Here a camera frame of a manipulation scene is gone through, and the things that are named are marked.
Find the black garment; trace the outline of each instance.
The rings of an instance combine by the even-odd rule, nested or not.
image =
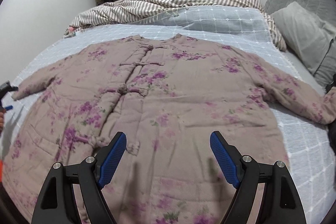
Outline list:
[[[336,86],[336,74],[334,74],[334,82],[330,85],[327,85],[325,87],[327,93],[331,90],[332,87]],[[331,148],[334,150],[334,153],[336,155],[336,120],[332,123],[328,124],[328,138],[330,142]]]

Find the jacket sleeve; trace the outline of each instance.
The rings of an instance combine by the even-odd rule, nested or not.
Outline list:
[[[19,90],[12,94],[13,100],[20,100],[28,95],[46,89],[58,73],[62,72],[74,62],[75,56],[76,55],[70,55],[47,67],[41,68],[24,79],[18,87]]]
[[[314,122],[329,124],[336,119],[336,88],[319,95],[310,85],[273,67],[255,54],[238,52],[256,86],[265,90],[264,100],[277,100],[294,113]]]

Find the pink floral jacket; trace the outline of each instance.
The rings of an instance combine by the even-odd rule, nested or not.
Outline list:
[[[234,194],[210,149],[214,130],[259,162],[288,164],[265,101],[318,123],[336,118],[335,88],[321,97],[257,55],[181,35],[90,45],[35,72],[13,98],[40,90],[3,170],[6,191],[29,221],[54,162],[79,163],[123,131],[127,151],[103,189],[118,223],[212,224]]]

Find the striped duvet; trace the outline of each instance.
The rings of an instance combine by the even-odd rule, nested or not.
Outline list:
[[[194,5],[223,5],[258,9],[268,23],[274,45],[282,51],[286,50],[286,43],[280,31],[276,28],[271,16],[265,12],[260,0],[118,0],[78,14],[64,36],[70,37],[77,31],[94,26],[132,23],[167,10]]]

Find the blue nozzle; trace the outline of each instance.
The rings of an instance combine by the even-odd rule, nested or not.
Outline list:
[[[9,110],[12,110],[12,109],[13,109],[13,106],[12,106],[12,105],[10,105],[10,106],[6,106],[6,107],[5,107],[5,110],[6,110],[6,111],[9,111]]]

